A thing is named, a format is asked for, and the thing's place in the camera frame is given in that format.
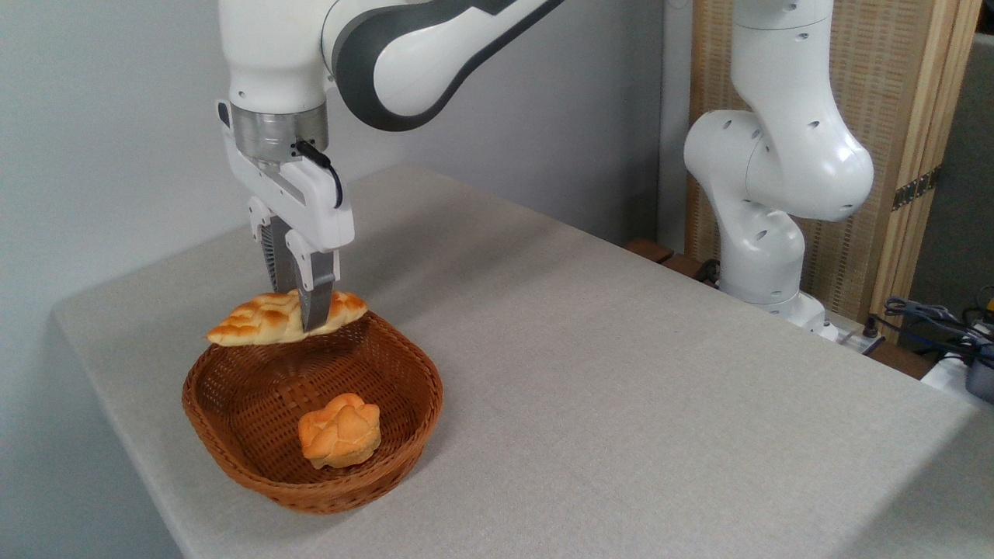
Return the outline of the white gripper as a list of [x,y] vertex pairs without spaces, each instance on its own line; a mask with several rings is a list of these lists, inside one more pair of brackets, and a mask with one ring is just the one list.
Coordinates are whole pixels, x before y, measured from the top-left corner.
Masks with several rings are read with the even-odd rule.
[[221,125],[228,163],[256,198],[249,198],[252,236],[262,248],[271,289],[301,298],[305,332],[323,327],[338,279],[337,248],[355,240],[352,207],[343,184],[307,158],[259,168]]

